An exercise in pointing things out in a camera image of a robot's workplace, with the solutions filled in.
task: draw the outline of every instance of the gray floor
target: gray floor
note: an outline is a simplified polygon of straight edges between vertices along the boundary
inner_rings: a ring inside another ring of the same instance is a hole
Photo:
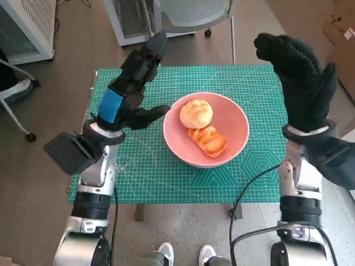
[[[121,49],[109,23],[102,0],[60,4],[60,30],[55,37],[54,62],[22,66],[37,77],[42,87],[25,101],[12,106],[19,119],[33,130],[38,141],[28,144],[7,115],[0,123],[0,254],[23,265],[50,265],[71,206],[65,193],[68,177],[44,154],[42,146],[60,131],[80,130],[93,71],[119,67],[132,47]],[[259,32],[300,37],[315,48],[322,63],[331,45],[321,33],[322,23],[333,8],[331,0],[240,0],[235,15],[237,64],[263,63],[255,57],[253,39]],[[163,65],[230,64],[228,22],[213,27],[212,38],[171,39]],[[330,116],[341,134],[354,128],[355,108],[337,90]],[[324,183],[323,224],[335,246],[340,265],[355,265],[355,210],[342,191]],[[176,251],[176,265],[196,265],[199,248],[210,243],[229,256],[226,206],[175,204],[148,206],[144,223],[133,221],[134,206],[122,205],[117,232],[116,265],[163,242]],[[244,219],[235,235],[275,225],[277,204],[245,204]],[[254,238],[237,249],[240,265],[268,265],[274,234]]]

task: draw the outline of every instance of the chair leg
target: chair leg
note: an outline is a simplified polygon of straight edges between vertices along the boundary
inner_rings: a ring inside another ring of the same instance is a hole
[[[235,65],[234,17],[231,17],[230,20],[231,20],[231,38],[232,38],[232,59],[233,59],[233,65]]]
[[[143,13],[144,13],[143,16],[145,19],[146,29],[148,31],[148,39],[150,39],[153,36],[153,31],[151,30],[148,7],[146,6],[145,0],[141,0],[141,3],[142,3],[142,7],[143,7]]]
[[[29,135],[30,133],[21,125],[21,123],[17,120],[17,117],[15,114],[12,112],[10,107],[7,105],[5,100],[0,96],[0,103],[4,106],[5,110],[7,113],[11,116],[12,120],[15,122],[15,124],[18,126],[18,128],[24,132],[26,135]]]

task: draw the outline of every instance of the table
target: table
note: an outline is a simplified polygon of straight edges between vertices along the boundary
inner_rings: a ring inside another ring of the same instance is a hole
[[[104,90],[119,73],[119,69],[98,71],[88,113],[97,112]],[[223,166],[198,169],[169,150],[163,119],[146,130],[126,129],[127,138],[118,153],[120,203],[232,203],[253,176],[284,158],[286,139],[281,127],[287,115],[280,81],[271,65],[161,67],[146,86],[142,107],[171,105],[198,91],[222,94],[243,108],[250,123],[244,150]],[[78,175],[73,177],[69,202],[75,199],[78,180]],[[243,198],[243,202],[278,201],[277,171],[255,181]]]

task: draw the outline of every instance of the pastry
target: pastry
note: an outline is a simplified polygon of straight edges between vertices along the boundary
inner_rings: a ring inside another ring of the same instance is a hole
[[[192,100],[180,110],[181,123],[190,129],[202,129],[212,119],[213,111],[207,101]]]
[[[187,134],[211,158],[216,158],[227,148],[227,141],[211,125],[203,129],[187,129]]]

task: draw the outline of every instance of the shoe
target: shoe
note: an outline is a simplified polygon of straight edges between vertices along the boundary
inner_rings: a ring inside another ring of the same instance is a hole
[[[204,266],[212,257],[216,256],[216,252],[210,245],[204,245],[200,250],[199,266]]]
[[[169,266],[173,266],[174,264],[174,250],[170,243],[165,242],[160,245],[158,248],[158,252],[162,253],[165,258],[169,260]]]

